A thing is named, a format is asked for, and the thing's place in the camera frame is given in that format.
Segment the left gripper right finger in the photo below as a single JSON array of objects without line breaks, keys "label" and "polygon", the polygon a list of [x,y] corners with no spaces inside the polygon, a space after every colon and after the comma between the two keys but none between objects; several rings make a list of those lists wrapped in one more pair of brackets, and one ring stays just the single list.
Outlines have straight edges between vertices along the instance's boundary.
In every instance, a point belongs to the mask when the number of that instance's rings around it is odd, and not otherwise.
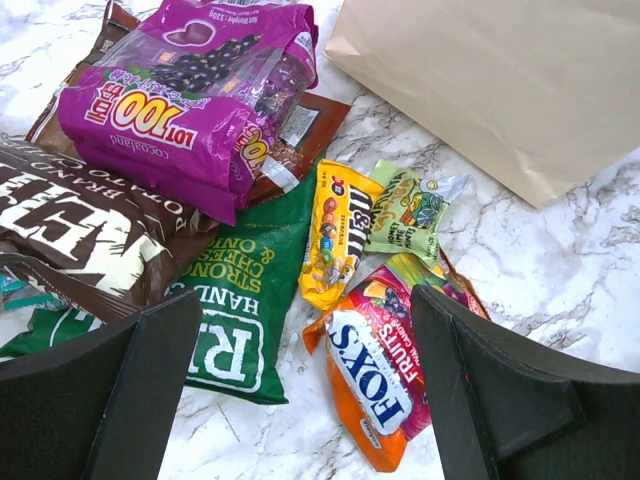
[{"label": "left gripper right finger", "polygon": [[638,374],[553,350],[426,285],[411,312],[445,478],[638,478]]}]

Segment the purple candy bag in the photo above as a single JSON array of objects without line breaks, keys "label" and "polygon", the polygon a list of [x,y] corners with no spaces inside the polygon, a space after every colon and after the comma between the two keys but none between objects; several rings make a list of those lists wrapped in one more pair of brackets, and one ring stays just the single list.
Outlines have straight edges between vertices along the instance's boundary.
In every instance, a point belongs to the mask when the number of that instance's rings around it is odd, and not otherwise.
[{"label": "purple candy bag", "polygon": [[317,40],[305,3],[165,1],[63,89],[59,122],[87,163],[231,225],[317,83]]}]

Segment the white paper bag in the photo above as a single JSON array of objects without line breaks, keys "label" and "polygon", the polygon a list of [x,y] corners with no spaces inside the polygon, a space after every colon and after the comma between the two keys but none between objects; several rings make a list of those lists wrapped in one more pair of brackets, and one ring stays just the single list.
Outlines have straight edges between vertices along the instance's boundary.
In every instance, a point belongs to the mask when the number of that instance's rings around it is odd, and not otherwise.
[{"label": "white paper bag", "polygon": [[635,1],[347,1],[325,55],[537,208],[639,145]]}]

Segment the orange fruit candy bag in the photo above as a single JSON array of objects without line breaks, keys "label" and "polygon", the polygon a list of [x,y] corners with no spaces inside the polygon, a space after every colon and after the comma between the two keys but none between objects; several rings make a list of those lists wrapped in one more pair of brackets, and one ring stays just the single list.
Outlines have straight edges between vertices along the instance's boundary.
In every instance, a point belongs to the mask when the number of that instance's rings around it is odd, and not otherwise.
[{"label": "orange fruit candy bag", "polygon": [[407,444],[431,423],[411,317],[416,285],[488,315],[446,255],[428,267],[413,254],[399,253],[303,332],[308,351],[325,345],[338,416],[378,472],[395,471]]}]

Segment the teal snack packet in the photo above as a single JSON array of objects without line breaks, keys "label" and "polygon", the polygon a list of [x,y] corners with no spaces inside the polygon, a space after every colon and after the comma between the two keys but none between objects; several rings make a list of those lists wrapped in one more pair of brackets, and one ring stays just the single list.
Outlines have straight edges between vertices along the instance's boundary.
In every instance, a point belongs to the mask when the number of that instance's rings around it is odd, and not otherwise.
[{"label": "teal snack packet", "polygon": [[34,288],[27,282],[18,280],[8,274],[2,274],[1,311],[4,312],[27,307],[60,311],[66,309],[67,304],[48,293]]}]

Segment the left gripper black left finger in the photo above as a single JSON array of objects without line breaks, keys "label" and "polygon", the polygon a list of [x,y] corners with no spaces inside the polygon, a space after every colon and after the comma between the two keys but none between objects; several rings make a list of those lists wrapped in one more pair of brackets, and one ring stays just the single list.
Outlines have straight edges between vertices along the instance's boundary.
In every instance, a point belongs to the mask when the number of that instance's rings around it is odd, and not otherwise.
[{"label": "left gripper black left finger", "polygon": [[3,362],[2,478],[157,478],[201,319],[183,289]]}]

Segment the light green mints packet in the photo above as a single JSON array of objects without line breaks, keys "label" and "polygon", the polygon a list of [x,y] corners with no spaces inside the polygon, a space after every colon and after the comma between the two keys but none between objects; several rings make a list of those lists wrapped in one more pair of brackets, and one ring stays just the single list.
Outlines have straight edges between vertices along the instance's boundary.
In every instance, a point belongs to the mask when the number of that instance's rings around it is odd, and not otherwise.
[{"label": "light green mints packet", "polygon": [[421,177],[386,160],[377,162],[370,178],[384,187],[372,210],[365,250],[412,253],[429,267],[440,259],[438,229],[450,205],[465,191],[471,177]]}]

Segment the yellow snack packet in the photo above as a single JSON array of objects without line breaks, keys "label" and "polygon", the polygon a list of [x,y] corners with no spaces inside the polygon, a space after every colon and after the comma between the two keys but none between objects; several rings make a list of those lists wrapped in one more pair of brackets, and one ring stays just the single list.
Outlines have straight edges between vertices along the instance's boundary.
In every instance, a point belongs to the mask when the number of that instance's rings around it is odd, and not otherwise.
[{"label": "yellow snack packet", "polygon": [[299,275],[302,297],[330,309],[355,274],[372,228],[373,208],[384,187],[348,166],[322,159]]}]

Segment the green chips bag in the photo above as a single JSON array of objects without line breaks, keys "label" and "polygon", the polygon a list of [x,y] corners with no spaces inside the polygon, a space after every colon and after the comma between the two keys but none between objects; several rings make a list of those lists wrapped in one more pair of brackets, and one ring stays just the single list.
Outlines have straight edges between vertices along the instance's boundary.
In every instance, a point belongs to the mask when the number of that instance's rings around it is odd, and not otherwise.
[{"label": "green chips bag", "polygon": [[[186,375],[189,385],[223,391],[258,404],[286,398],[276,370],[286,313],[297,288],[309,228],[315,179],[242,212],[234,225],[218,225],[213,241],[164,296],[194,291],[202,307]],[[3,346],[18,357],[60,344],[109,322],[65,302],[67,308],[33,308],[29,331]]]}]

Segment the brown snack packet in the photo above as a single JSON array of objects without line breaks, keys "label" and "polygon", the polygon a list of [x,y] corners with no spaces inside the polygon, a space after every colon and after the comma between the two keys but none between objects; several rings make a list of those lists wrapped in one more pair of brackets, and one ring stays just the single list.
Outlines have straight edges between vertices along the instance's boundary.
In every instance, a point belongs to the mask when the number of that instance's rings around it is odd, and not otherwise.
[{"label": "brown snack packet", "polygon": [[1,269],[103,321],[158,301],[217,223],[84,161],[1,143]]}]

